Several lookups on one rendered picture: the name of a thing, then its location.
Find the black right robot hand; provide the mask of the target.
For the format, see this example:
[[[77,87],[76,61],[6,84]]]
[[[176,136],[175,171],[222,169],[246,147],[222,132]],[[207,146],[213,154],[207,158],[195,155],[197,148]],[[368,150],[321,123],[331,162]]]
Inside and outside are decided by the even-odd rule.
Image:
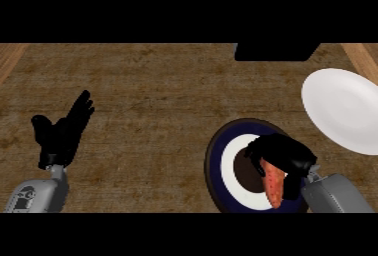
[[[309,175],[318,160],[308,146],[291,137],[274,133],[262,135],[250,142],[246,156],[252,159],[262,180],[266,176],[260,165],[262,159],[286,172],[283,200],[296,200],[300,195],[302,179]]]

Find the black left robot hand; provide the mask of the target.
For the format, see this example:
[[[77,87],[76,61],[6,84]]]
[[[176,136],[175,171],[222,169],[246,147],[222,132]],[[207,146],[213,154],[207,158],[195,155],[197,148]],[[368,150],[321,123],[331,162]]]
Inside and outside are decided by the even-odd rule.
[[[61,165],[67,167],[74,160],[82,134],[86,129],[95,107],[92,106],[91,92],[83,91],[68,115],[52,123],[45,115],[35,115],[32,124],[36,141],[42,147],[39,168]]]

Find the navy and white plate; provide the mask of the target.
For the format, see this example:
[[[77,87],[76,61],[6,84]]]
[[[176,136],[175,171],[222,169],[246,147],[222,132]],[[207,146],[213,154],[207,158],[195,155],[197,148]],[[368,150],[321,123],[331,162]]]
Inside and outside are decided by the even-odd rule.
[[[271,205],[262,176],[244,156],[249,143],[260,136],[284,130],[265,120],[238,119],[216,132],[206,153],[206,182],[215,204],[222,213],[306,213],[309,206],[299,197]]]

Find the plain white plate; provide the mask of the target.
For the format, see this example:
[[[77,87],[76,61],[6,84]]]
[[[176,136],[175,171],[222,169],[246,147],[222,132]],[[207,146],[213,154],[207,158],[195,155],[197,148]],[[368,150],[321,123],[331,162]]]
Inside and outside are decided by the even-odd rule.
[[[325,136],[350,151],[378,155],[378,85],[348,70],[321,69],[303,82],[302,101]]]

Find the black box-shaped appliance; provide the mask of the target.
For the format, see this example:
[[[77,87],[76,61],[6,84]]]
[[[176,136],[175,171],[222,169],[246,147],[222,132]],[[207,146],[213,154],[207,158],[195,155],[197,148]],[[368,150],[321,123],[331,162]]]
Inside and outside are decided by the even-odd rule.
[[[319,43],[311,44],[266,44],[240,43],[235,48],[237,61],[306,61]]]

